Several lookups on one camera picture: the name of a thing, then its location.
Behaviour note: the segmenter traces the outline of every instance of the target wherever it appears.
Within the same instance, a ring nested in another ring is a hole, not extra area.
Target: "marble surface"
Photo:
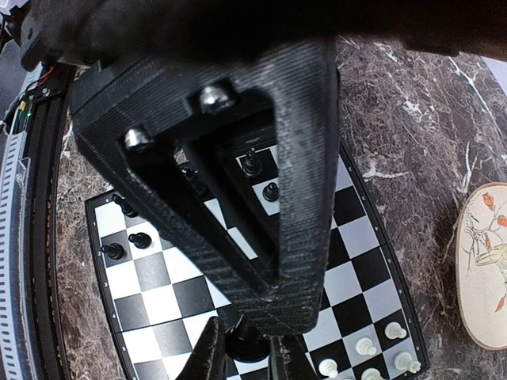
[[[456,220],[480,184],[507,181],[507,97],[476,56],[448,58],[340,38],[342,133],[393,239],[429,349],[421,379],[507,378],[503,351],[475,345],[456,299]],[[93,273],[84,200],[107,184],[62,155],[59,298],[76,379],[120,379]]]

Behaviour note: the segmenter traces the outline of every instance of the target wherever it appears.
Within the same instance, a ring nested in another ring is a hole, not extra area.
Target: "white chess piece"
[[[379,370],[369,368],[361,375],[361,380],[384,380],[380,375]]]
[[[373,356],[377,353],[377,348],[370,338],[361,338],[356,343],[356,351],[359,355]]]
[[[387,325],[385,333],[392,340],[406,337],[406,330],[398,322],[391,322]]]
[[[338,365],[332,359],[324,359],[318,365],[318,371],[322,376],[326,376],[328,378],[337,378],[338,377]]]
[[[400,371],[409,371],[416,374],[421,370],[421,362],[414,360],[408,352],[402,352],[395,357],[395,367]]]

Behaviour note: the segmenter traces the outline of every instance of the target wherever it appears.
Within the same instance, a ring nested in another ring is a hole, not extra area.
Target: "silver screw head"
[[[128,150],[144,150],[152,144],[153,141],[142,128],[131,128],[125,134],[125,147]]]
[[[215,115],[232,107],[236,101],[227,89],[221,85],[208,85],[199,94],[200,107],[203,113]]]

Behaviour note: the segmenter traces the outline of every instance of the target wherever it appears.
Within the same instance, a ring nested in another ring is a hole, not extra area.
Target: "chessboard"
[[[255,149],[263,170],[252,181],[252,189],[265,213],[276,220],[278,202],[262,194],[268,184],[277,184],[276,144]],[[246,150],[238,152],[238,165],[243,165],[245,154]],[[335,190],[318,322],[300,342],[321,379],[327,378],[318,370],[324,359],[336,362],[338,380],[415,378],[429,366],[417,315],[390,240],[343,146]],[[220,317],[230,328],[239,319],[238,310],[149,222],[126,216],[112,201],[115,194],[86,201],[93,261],[112,338],[128,379],[175,380],[208,319]],[[211,194],[202,201],[249,259],[258,260],[219,201]],[[150,236],[146,248],[129,241],[138,233]],[[111,244],[123,248],[119,260],[101,251]],[[361,350],[360,341],[365,344]],[[227,358],[227,379],[267,380],[267,366],[267,359],[241,363]],[[371,369],[380,377],[366,377]]]

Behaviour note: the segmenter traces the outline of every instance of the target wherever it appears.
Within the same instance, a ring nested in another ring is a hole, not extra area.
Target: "chessboard border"
[[[357,194],[364,207],[366,215],[368,216],[370,223],[375,229],[375,234],[377,236],[377,239],[379,240],[379,247],[383,249],[383,255],[386,259],[387,266],[391,273],[391,278],[398,291],[401,290],[402,292],[399,294],[399,297],[400,302],[402,303],[403,316],[406,320],[406,325],[410,331],[412,341],[414,342],[414,347],[416,349],[416,353],[418,356],[417,359],[419,359],[422,363],[421,370],[414,376],[407,377],[406,374],[402,374],[395,379],[398,380],[404,378],[416,378],[418,375],[422,374],[423,372],[429,369],[429,356],[426,350],[425,342],[422,336],[421,326],[419,325],[419,321],[417,319],[417,314],[415,311],[413,300],[409,292],[409,288],[406,284],[406,280],[402,273],[402,269],[398,262],[398,258],[395,255],[392,241],[390,240],[389,235],[387,234],[385,226],[381,223],[380,216],[378,214],[375,204],[372,202],[372,199],[369,196],[368,190],[366,189],[366,185],[360,174],[360,170],[358,169],[355,161],[351,159],[346,147],[342,142],[340,143],[339,154],[345,168],[349,171],[349,175],[353,182],[353,186],[357,191]],[[107,284],[107,275],[105,273],[105,266],[100,251],[101,243],[100,238],[98,237],[97,220],[94,212],[96,208],[104,204],[107,204],[108,201],[106,200],[107,199],[110,200],[111,195],[115,193],[117,192],[113,189],[105,193],[102,193],[98,196],[95,196],[94,198],[87,199],[85,201],[86,220],[88,223],[90,247],[93,253],[93,266],[95,268],[96,276],[100,281],[99,290],[102,298],[102,303],[105,308],[109,329],[115,344],[116,352],[120,357],[120,362],[123,367],[124,373],[128,376],[128,378],[136,380],[137,373],[135,371],[132,361],[130,360],[128,353],[125,351],[125,344],[122,337],[123,332],[121,331],[120,323],[116,315],[114,301],[112,300],[109,288],[107,287],[107,285],[105,285]],[[410,316],[407,316],[405,310],[409,311]]]

